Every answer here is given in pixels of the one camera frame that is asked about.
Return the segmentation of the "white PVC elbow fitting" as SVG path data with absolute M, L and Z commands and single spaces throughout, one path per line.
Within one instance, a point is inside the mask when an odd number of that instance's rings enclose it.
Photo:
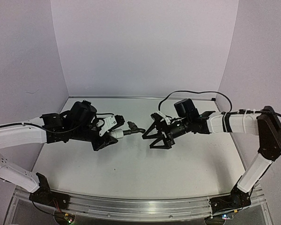
M 110 131 L 108 133 L 108 135 L 118 140 L 118 139 L 122 139 L 124 137 L 124 131 L 122 129 L 116 129 L 116 130 Z

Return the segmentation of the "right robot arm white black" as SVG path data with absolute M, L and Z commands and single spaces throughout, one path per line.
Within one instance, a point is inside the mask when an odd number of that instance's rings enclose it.
M 247 135 L 256 139 L 256 155 L 236 183 L 241 193 L 248 193 L 281 156 L 281 114 L 269 105 L 260 110 L 200 113 L 191 99 L 183 99 L 174 108 L 177 118 L 170 119 L 161 111 L 151 114 L 153 123 L 142 136 L 152 140 L 151 149 L 169 150 L 177 138 L 189 133 Z

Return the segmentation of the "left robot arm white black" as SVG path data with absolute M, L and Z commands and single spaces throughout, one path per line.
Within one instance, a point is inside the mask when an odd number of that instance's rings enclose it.
M 124 133 L 119 127 L 125 120 L 121 115 L 98 113 L 91 102 L 74 103 L 70 110 L 48 113 L 31 120 L 0 125 L 0 150 L 26 144 L 67 143 L 69 140 L 90 142 L 94 151 L 116 144 Z M 11 163 L 0 154 L 0 179 L 35 193 L 42 204 L 54 200 L 46 177 L 29 172 Z

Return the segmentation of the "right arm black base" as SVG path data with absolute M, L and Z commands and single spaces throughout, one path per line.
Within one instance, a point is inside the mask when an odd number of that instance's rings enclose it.
M 251 205 L 251 194 L 253 188 L 248 192 L 241 191 L 237 185 L 235 185 L 228 195 L 213 197 L 209 200 L 211 206 L 211 215 L 215 216 L 219 213 L 230 212 L 234 210 L 243 209 Z

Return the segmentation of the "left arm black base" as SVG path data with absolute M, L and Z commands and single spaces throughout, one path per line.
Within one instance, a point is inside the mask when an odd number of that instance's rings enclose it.
M 38 188 L 35 192 L 30 193 L 29 200 L 34 203 L 66 210 L 69 206 L 70 195 L 52 191 L 44 175 L 37 172 L 36 176 L 38 177 Z

